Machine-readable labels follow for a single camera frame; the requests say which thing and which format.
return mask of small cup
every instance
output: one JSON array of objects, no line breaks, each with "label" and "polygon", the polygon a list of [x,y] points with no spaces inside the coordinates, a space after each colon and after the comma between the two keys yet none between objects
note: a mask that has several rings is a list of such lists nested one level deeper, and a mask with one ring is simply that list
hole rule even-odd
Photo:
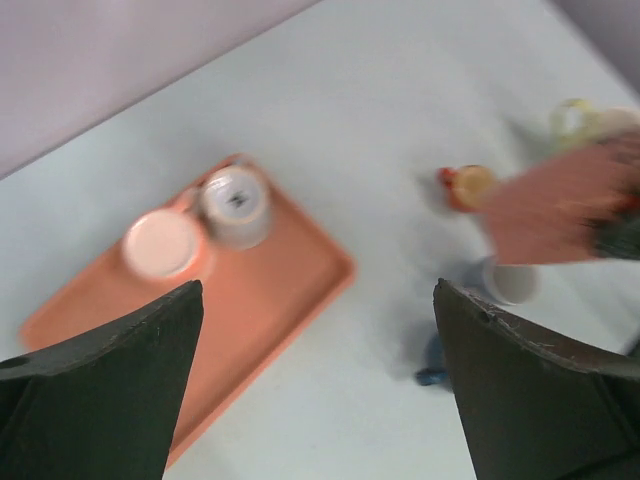
[{"label": "small cup", "polygon": [[[569,116],[576,121],[569,127]],[[640,128],[640,111],[627,107],[611,107],[597,111],[589,101],[571,98],[551,113],[551,133],[558,150],[584,146]]]},{"label": "small cup", "polygon": [[138,277],[173,285],[208,276],[214,255],[205,228],[187,212],[192,197],[187,191],[170,207],[152,210],[129,227],[122,255]]},{"label": "small cup", "polygon": [[501,305],[518,305],[531,300],[538,291],[539,272],[532,265],[496,265],[492,256],[474,264],[463,285]]},{"label": "small cup", "polygon": [[271,227],[269,189],[250,167],[232,165],[203,185],[200,205],[216,241],[236,250],[261,243]]},{"label": "small cup", "polygon": [[458,170],[441,168],[438,180],[447,190],[449,206],[460,212],[477,212],[484,196],[498,183],[493,172],[481,165],[467,165]]}]

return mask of table surface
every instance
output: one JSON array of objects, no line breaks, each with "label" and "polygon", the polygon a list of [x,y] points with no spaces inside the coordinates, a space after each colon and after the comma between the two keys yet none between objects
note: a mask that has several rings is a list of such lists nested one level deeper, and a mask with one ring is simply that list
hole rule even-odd
[{"label": "table surface", "polygon": [[[359,278],[165,478],[472,479],[453,396],[412,381],[436,279],[488,253],[433,173],[539,162],[549,111],[574,96],[636,103],[541,0],[325,0],[0,182],[0,357],[138,215],[248,151]],[[638,332],[639,275],[545,267],[540,296],[513,311],[620,350]]]}]

